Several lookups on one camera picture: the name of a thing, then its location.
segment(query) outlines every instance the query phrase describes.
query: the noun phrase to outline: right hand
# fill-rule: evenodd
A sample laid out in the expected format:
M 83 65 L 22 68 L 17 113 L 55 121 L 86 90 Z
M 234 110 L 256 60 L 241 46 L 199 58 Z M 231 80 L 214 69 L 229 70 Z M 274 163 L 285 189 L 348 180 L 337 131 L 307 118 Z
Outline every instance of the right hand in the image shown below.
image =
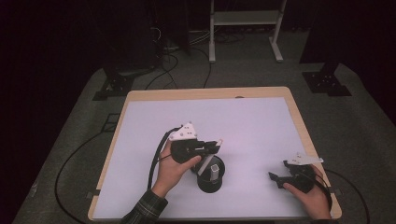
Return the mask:
M 152 191 L 159 197 L 164 198 L 180 180 L 180 178 L 190 170 L 192 166 L 201 160 L 200 156 L 195 156 L 182 164 L 174 161 L 171 155 L 171 141 L 167 141 L 160 154 L 160 168 L 158 170 L 157 181 L 152 187 Z
M 314 165 L 311 165 L 314 169 L 315 173 L 320 177 L 323 177 L 323 173 Z M 316 177 L 319 183 L 322 183 L 323 180 Z M 323 191 L 317 186 L 314 187 L 308 192 L 303 193 L 295 188 L 293 185 L 289 183 L 283 184 L 283 188 L 290 191 L 300 202 L 303 204 L 305 211 L 312 219 L 332 219 L 329 212 L 329 205 L 327 202 L 326 195 Z

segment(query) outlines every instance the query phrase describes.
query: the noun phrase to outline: plaid sleeve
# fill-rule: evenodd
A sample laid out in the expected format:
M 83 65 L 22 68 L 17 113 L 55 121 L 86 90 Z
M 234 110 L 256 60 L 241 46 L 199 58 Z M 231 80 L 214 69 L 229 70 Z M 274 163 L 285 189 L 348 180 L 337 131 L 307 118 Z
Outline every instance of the plaid sleeve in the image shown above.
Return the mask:
M 158 197 L 149 189 L 134 209 L 122 218 L 121 224 L 155 223 L 166 205 L 168 201 L 165 198 Z

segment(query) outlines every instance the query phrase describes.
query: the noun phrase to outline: gray carpet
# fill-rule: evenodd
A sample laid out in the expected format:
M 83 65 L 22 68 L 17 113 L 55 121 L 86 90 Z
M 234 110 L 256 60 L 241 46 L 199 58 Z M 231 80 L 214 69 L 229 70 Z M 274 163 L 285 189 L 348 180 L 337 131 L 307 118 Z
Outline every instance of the gray carpet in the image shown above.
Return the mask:
M 299 64 L 307 32 L 280 33 L 278 45 L 285 59 L 283 63 L 276 62 L 268 35 L 246 35 L 237 43 L 217 44 L 217 61 L 211 65 L 206 87 L 290 88 L 316 150 L 325 160 L 324 167 L 344 175 L 356 185 L 367 202 L 372 223 L 393 223 L 396 220 L 395 126 L 364 89 L 359 77 L 343 65 L 335 74 L 352 96 L 329 97 L 311 93 L 302 72 L 318 71 L 322 64 Z M 196 48 L 207 52 L 208 46 L 204 44 Z M 176 85 L 165 75 L 154 81 L 149 89 L 202 88 L 209 71 L 205 55 L 195 49 L 191 50 L 191 56 L 183 51 L 173 55 L 177 56 L 178 65 L 170 73 Z M 175 62 L 174 58 L 164 57 L 163 65 L 170 68 Z M 145 89 L 162 72 L 158 68 L 136 78 L 133 89 Z M 123 107 L 125 97 L 92 101 L 105 78 L 102 69 L 92 75 L 37 177 L 36 192 L 27 196 L 14 223 L 77 223 L 56 203 L 54 182 L 65 160 L 81 144 L 101 132 L 109 113 L 120 113 Z M 96 188 L 112 134 L 101 133 L 83 146 L 66 164 L 60 177 L 59 197 L 64 207 L 87 223 L 91 223 L 87 218 L 91 204 L 89 192 Z M 342 192 L 338 196 L 343 210 L 340 223 L 365 223 L 363 206 L 356 191 L 340 177 L 330 173 L 328 177 L 332 186 Z

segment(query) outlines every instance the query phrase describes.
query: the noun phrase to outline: finger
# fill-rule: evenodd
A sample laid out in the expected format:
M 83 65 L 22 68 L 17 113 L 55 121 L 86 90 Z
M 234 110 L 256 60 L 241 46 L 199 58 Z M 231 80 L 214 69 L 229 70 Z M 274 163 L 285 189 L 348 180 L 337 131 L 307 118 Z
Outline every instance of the finger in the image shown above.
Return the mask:
M 182 163 L 180 167 L 184 170 L 187 171 L 190 169 L 192 166 L 194 166 L 196 163 L 198 163 L 201 160 L 201 156 L 195 156 L 189 159 L 188 161 Z
M 283 188 L 288 190 L 292 195 L 294 195 L 298 200 L 303 201 L 306 194 L 300 191 L 299 189 L 295 188 L 293 185 L 289 183 L 284 183 Z

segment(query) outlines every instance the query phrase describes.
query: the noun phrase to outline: black cable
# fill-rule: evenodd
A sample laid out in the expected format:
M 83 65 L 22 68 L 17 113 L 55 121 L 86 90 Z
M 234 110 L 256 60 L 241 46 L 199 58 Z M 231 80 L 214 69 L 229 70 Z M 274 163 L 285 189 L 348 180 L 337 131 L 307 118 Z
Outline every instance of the black cable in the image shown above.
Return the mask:
M 195 49 L 195 50 L 201 51 L 201 52 L 206 56 L 207 61 L 208 61 L 208 63 L 209 63 L 209 72 L 207 73 L 207 77 L 206 77 L 205 83 L 204 83 L 204 88 L 205 88 L 205 87 L 206 87 L 206 84 L 207 84 L 207 81 L 209 80 L 210 73 L 212 72 L 212 64 L 210 63 L 210 61 L 209 61 L 209 56 L 207 56 L 206 52 L 204 52 L 204 51 L 201 50 L 201 49 L 196 49 L 196 48 L 191 48 L 191 49 Z
M 174 83 L 174 81 L 170 81 L 170 82 L 168 82 L 168 84 L 164 85 L 164 86 L 163 86 L 163 90 L 165 90 L 166 87 L 168 87 L 168 86 L 171 85 L 172 83 Z
M 149 86 L 150 86 L 155 80 L 157 80 L 157 78 L 159 78 L 159 77 L 161 77 L 161 76 L 163 76 L 163 75 L 165 75 L 165 74 L 168 74 L 170 71 L 172 71 L 172 70 L 177 66 L 177 64 L 178 64 L 178 59 L 177 59 L 177 57 L 175 57 L 175 56 L 173 56 L 173 55 L 171 55 L 171 54 L 170 54 L 169 56 L 172 56 L 172 57 L 174 57 L 174 58 L 176 59 L 175 65 L 174 65 L 173 67 L 171 67 L 171 69 L 165 70 L 165 72 L 159 74 L 159 75 L 156 76 L 154 79 L 152 79 L 152 80 L 150 81 L 150 83 L 146 86 L 145 91 L 149 88 Z
M 151 167 L 149 168 L 149 173 L 148 173 L 148 189 L 151 189 L 151 185 L 152 185 L 152 176 L 154 175 L 154 169 L 155 166 L 157 165 L 158 162 L 158 158 L 160 157 L 160 153 L 161 150 L 163 149 L 163 145 L 165 144 L 166 140 L 168 139 L 169 135 L 172 132 L 175 132 L 177 130 L 179 130 L 180 128 L 174 128 L 170 131 L 168 131 L 167 133 L 165 133 L 163 135 L 163 139 L 161 140 L 160 144 L 157 147 L 157 150 L 155 151 L 154 157 L 152 158 L 152 162 L 151 162 Z
M 155 67 L 152 66 L 152 67 L 148 68 L 147 70 L 140 71 L 140 72 L 134 72 L 134 73 L 132 73 L 132 74 L 129 74 L 129 75 L 122 75 L 122 76 L 125 77 L 125 78 L 127 78 L 127 79 L 134 79 L 134 78 L 136 78 L 136 77 L 140 77 L 140 76 L 143 76 L 143 75 L 145 75 L 145 74 L 152 73 L 154 70 L 155 70 Z
M 242 40 L 245 39 L 245 34 L 244 34 L 244 33 L 241 33 L 240 35 L 241 35 L 242 37 L 238 37 L 238 36 L 236 36 L 236 35 L 229 35 L 229 34 L 227 34 L 227 33 L 224 34 L 224 35 L 217 35 L 217 36 L 221 36 L 222 38 L 224 38 L 224 40 L 223 40 L 223 41 L 220 41 L 220 40 L 215 39 L 215 41 L 216 41 L 216 43 L 219 43 L 219 44 L 231 45 L 231 44 L 234 44 L 234 43 L 236 43 L 236 42 L 239 42 L 239 41 L 242 41 Z
M 226 33 L 220 33 L 220 34 L 217 34 L 217 35 L 215 36 L 215 42 L 216 42 L 217 44 L 220 44 L 220 43 L 227 43 L 227 41 L 228 41 L 229 38 L 230 38 L 230 36 L 227 35 Z
M 324 181 L 323 177 L 321 177 L 320 175 L 316 175 L 316 176 L 319 177 L 321 179 L 321 181 L 323 181 L 326 189 L 329 190 L 329 186 L 327 185 L 326 181 Z
M 358 190 L 358 188 L 356 188 L 356 186 L 350 181 L 348 180 L 346 177 L 344 177 L 343 175 L 338 174 L 335 171 L 329 170 L 329 169 L 324 169 L 326 172 L 332 173 L 334 175 L 338 175 L 339 177 L 341 177 L 342 179 L 344 179 L 359 195 L 359 197 L 361 198 L 361 202 L 364 206 L 364 211 L 366 213 L 366 221 L 367 224 L 370 224 L 370 212 L 369 212 L 369 208 L 367 207 L 367 203 L 363 198 L 363 195 L 361 194 L 361 192 Z
M 176 56 L 172 55 L 172 54 L 168 54 L 168 57 L 173 57 L 173 58 L 176 60 L 176 64 L 175 64 L 175 66 L 174 66 L 174 67 L 176 67 L 176 66 L 178 65 L 178 58 L 177 58 Z M 164 67 L 163 67 L 163 70 L 169 75 L 169 77 L 172 79 L 172 82 L 175 83 L 176 89 L 178 89 L 178 86 L 177 86 L 175 80 L 173 79 L 172 75 L 169 73 L 170 70 L 166 70 Z
M 107 128 L 107 130 L 111 130 L 112 128 L 114 128 L 117 125 L 112 125 L 111 127 Z M 85 141 L 83 144 L 81 144 L 75 151 L 73 151 L 72 154 L 70 154 L 70 156 L 66 159 L 66 161 L 64 162 L 64 164 L 62 165 L 61 170 L 58 172 L 57 176 L 56 176 L 56 180 L 55 180 L 55 187 L 54 187 L 54 192 L 55 192 L 55 199 L 56 202 L 59 204 L 59 206 L 61 207 L 61 209 L 71 218 L 73 218 L 76 222 L 81 223 L 81 224 L 85 224 L 85 222 L 81 221 L 80 219 L 78 219 L 77 217 L 73 216 L 69 211 L 67 211 L 67 209 L 64 207 L 64 205 L 61 203 L 61 199 L 59 198 L 58 195 L 58 182 L 59 182 L 59 178 L 61 176 L 62 170 L 64 169 L 64 167 L 66 166 L 66 164 L 70 161 L 70 159 L 80 150 L 82 149 L 85 145 L 87 145 L 89 142 L 91 142 L 91 140 L 93 140 L 94 138 L 96 138 L 97 136 L 99 136 L 100 134 L 105 133 L 105 132 L 99 132 L 96 135 L 94 135 L 93 137 L 89 138 L 87 141 Z

